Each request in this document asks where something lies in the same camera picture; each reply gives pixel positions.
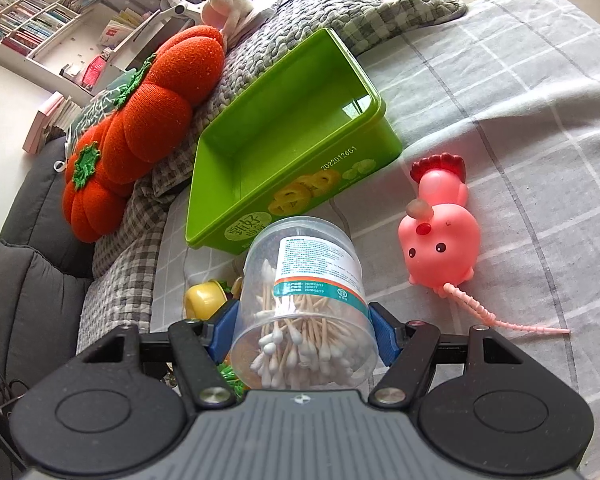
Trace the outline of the yellow toy pot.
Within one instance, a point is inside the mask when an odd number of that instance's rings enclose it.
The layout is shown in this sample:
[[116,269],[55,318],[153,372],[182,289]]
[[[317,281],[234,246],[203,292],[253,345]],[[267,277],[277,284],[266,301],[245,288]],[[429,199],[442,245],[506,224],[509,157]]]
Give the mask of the yellow toy pot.
[[189,287],[184,295],[185,317],[208,321],[229,299],[225,282],[211,280]]

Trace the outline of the clear cotton swab jar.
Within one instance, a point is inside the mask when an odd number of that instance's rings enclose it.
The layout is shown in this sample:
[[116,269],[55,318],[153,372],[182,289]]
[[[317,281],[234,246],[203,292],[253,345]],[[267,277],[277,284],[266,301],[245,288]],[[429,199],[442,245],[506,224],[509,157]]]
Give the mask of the clear cotton swab jar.
[[278,220],[244,265],[230,365],[250,389],[356,388],[378,362],[362,266],[342,229]]

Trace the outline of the pink pig toy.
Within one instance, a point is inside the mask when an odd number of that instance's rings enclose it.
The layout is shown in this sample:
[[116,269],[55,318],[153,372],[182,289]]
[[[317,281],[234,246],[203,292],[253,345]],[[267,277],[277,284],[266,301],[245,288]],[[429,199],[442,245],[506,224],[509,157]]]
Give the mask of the pink pig toy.
[[474,277],[480,226],[466,208],[468,186],[463,157],[434,154],[412,163],[417,196],[406,206],[398,226],[408,282],[449,298],[489,327],[540,335],[568,335],[569,330],[504,322],[460,289]]

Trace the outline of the dark grey sofa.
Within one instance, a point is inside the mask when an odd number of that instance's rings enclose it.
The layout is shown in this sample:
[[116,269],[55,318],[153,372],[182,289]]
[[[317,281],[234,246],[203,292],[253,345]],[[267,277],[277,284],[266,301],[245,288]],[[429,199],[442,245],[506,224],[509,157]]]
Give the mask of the dark grey sofa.
[[61,139],[35,156],[0,233],[0,406],[76,353],[94,247],[62,214],[64,158]]

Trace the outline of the small orange pumpkin pillow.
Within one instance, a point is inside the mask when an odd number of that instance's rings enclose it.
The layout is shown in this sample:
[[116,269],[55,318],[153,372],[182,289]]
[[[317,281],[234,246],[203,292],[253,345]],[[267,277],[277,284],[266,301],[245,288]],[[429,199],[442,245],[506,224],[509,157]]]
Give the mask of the small orange pumpkin pillow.
[[95,243],[122,222],[132,184],[115,184],[102,166],[102,148],[111,118],[89,128],[76,144],[65,169],[62,213],[73,234]]

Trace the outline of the large orange pumpkin pillow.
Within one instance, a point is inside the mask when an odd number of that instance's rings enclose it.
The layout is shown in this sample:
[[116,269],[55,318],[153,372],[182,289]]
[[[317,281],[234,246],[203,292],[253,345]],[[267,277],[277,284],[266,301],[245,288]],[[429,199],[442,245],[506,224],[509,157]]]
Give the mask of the large orange pumpkin pillow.
[[179,32],[159,47],[104,134],[102,168],[109,180],[134,182],[183,142],[194,109],[219,82],[224,60],[223,36],[208,25]]

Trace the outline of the green plastic bin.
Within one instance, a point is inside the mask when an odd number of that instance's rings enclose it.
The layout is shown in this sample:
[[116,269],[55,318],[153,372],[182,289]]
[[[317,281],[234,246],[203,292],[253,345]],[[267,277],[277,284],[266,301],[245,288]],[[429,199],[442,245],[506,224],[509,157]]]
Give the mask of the green plastic bin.
[[198,140],[184,236],[238,255],[270,223],[304,214],[393,162],[386,104],[336,32],[300,42]]

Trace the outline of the teal leaf pattern pillow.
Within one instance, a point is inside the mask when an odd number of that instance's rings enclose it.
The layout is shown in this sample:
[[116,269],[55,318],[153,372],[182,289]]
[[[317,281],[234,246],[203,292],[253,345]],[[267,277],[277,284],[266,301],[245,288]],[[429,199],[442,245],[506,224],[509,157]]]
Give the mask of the teal leaf pattern pillow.
[[112,113],[123,88],[133,79],[135,68],[120,75],[111,84],[98,92],[96,96],[80,111],[66,133],[66,148],[72,151],[82,134]]

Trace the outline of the stack of books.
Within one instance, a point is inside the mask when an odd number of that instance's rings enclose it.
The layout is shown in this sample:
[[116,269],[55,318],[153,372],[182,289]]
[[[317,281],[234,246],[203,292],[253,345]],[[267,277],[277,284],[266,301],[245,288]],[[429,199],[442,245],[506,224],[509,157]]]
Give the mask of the stack of books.
[[54,92],[36,111],[23,142],[23,151],[29,155],[38,154],[54,134],[65,134],[81,112],[82,107],[73,99]]

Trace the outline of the pink storage basket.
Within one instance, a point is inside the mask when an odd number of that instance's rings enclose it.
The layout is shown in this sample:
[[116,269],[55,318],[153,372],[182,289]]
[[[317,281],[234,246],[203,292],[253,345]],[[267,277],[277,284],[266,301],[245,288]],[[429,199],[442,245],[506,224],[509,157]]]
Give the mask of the pink storage basket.
[[93,90],[99,80],[100,75],[106,68],[107,61],[101,56],[96,56],[87,65],[81,79],[81,87],[86,90]]

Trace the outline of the pink white plush toy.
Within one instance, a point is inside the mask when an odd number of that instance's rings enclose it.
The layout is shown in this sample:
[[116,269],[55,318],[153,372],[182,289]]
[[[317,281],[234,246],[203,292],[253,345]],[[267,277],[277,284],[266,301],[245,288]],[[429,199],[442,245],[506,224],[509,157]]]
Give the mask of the pink white plush toy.
[[239,22],[252,10],[252,0],[206,0],[200,18],[205,25],[219,29],[224,40],[230,40]]

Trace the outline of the white bookshelf desk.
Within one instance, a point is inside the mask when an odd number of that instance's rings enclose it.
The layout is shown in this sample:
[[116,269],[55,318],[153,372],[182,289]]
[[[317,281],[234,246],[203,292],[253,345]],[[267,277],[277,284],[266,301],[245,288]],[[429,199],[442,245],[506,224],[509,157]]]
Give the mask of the white bookshelf desk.
[[[0,64],[86,104],[136,64],[160,0],[0,0]],[[107,65],[93,90],[81,79],[93,58]]]

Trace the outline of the grey knitted blanket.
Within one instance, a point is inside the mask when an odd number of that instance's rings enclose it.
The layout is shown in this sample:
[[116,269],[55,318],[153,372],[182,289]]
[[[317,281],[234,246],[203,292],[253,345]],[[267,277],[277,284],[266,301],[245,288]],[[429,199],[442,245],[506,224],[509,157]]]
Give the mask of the grey knitted blanket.
[[176,189],[192,175],[198,138],[275,62],[317,29],[332,28],[360,55],[404,32],[456,20],[466,11],[463,0],[290,0],[230,50],[220,82],[196,111],[183,143],[135,183],[122,225],[96,243],[95,279],[84,299],[76,348],[85,349],[119,325],[148,332],[166,216]]

